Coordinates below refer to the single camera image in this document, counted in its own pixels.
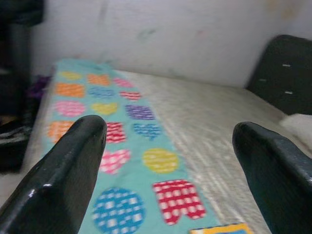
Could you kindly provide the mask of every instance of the white pillow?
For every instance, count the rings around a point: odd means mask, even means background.
[[[312,150],[312,116],[295,114],[284,118],[280,125],[297,136]]]

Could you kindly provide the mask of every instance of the dark furniture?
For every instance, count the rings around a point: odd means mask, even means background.
[[[27,86],[30,79],[30,27],[43,20],[44,0],[0,0],[0,40],[14,76]]]
[[[312,41],[288,35],[274,38],[247,89],[288,115],[311,115]]]
[[[44,0],[0,0],[0,68],[5,71],[0,74],[0,121],[18,119],[0,127],[0,173],[18,171],[26,151],[32,127],[25,117],[32,82],[30,29],[42,22],[43,7]]]

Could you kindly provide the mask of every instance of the blue circle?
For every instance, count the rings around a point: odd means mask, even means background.
[[[110,188],[94,204],[93,221],[106,234],[132,234],[144,219],[143,201],[131,190]]]

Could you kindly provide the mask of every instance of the blue heart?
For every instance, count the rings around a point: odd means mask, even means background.
[[[112,98],[115,95],[114,90],[103,87],[92,87],[88,90],[88,93],[94,98]]]
[[[149,140],[154,140],[157,136],[161,134],[161,128],[156,124],[133,124],[133,130]]]

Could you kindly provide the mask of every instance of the white wall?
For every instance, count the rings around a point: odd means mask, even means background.
[[[312,0],[307,0],[287,32],[297,37],[312,40]]]
[[[47,0],[46,21],[34,29],[34,74],[48,73],[60,58],[81,57],[242,87],[300,1]]]

